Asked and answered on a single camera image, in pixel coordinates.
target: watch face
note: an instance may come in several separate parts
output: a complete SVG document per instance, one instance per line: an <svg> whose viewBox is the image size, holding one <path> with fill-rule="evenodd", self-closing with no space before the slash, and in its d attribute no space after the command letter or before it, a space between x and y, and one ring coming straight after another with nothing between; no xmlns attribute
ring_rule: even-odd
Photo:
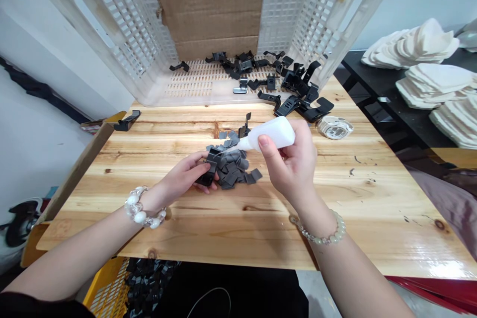
<svg viewBox="0 0 477 318"><path fill-rule="evenodd" d="M326 132L325 132L325 135L328 137L328 138L331 138L331 139L341 139L343 138L344 136L346 136L348 132L344 129L344 128L341 128L341 127L329 127Z"/></svg>

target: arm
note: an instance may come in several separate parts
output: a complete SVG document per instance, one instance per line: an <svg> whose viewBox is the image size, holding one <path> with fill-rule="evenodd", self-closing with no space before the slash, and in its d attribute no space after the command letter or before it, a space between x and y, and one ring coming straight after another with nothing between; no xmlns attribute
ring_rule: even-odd
<svg viewBox="0 0 477 318"><path fill-rule="evenodd" d="M210 168L208 163L198 163L207 155L208 152L203 151L184 158L164 179L142 195L143 210L148 216L157 214L192 185L209 193L209 188L194 183ZM217 190L216 184L212 183L211 188ZM44 254L4 292L23 293L43 301L69 298L141 229L142 226L130 220L124 208L120 207Z"/></svg>
<svg viewBox="0 0 477 318"><path fill-rule="evenodd" d="M307 231L316 237L336 232L337 222L316 193L313 176L317 150L304 120L290 121L296 139L277 150L267 136L258 138L273 186L297 211ZM346 234L336 244L310 243L323 279L343 317L414 317L386 278Z"/></svg>

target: black sleeve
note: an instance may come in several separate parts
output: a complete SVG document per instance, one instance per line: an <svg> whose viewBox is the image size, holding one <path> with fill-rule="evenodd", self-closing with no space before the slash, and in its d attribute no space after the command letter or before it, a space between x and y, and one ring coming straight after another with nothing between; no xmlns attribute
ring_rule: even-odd
<svg viewBox="0 0 477 318"><path fill-rule="evenodd" d="M21 293L1 293L2 317L75 317L94 318L85 306L77 301L44 302Z"/></svg>

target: white beaded bracelet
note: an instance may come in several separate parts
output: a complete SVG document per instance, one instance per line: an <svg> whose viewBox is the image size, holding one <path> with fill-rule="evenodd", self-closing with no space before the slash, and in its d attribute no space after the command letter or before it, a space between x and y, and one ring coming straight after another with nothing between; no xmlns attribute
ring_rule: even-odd
<svg viewBox="0 0 477 318"><path fill-rule="evenodd" d="M297 220L293 216L290 217L290 221L296 226L298 226L298 229L302 232L303 236L308 239L308 241L314 242L316 244L329 245L331 243L338 243L346 235L346 224L344 223L343 218L336 211L332 210L332 212L333 215L336 217L338 229L333 235L328 238L317 238L313 236L303 227L303 225L300 223L300 220Z"/></svg>
<svg viewBox="0 0 477 318"><path fill-rule="evenodd" d="M151 229L156 229L161 225L166 216L166 207L163 207L157 217L147 217L147 214L142 211L143 205L139 202L142 194L148 191L149 188L145 185L138 186L136 189L132 190L129 193L129 197L126 200L124 205L124 209L126 210L126 214L134 220L135 223L141 224L144 227L150 227Z"/></svg>

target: white squeeze bottle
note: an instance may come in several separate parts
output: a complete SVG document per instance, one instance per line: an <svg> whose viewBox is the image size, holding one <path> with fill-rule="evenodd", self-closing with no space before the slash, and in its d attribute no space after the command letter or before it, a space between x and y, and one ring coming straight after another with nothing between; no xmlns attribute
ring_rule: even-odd
<svg viewBox="0 0 477 318"><path fill-rule="evenodd" d="M245 151L255 149L261 152L258 145L258 137L262 134L268 135L277 146L277 149L288 147L295 142L295 131L290 122L287 118L280 116L253 128L248 136L241 138L236 146L227 149L226 152L237 149Z"/></svg>

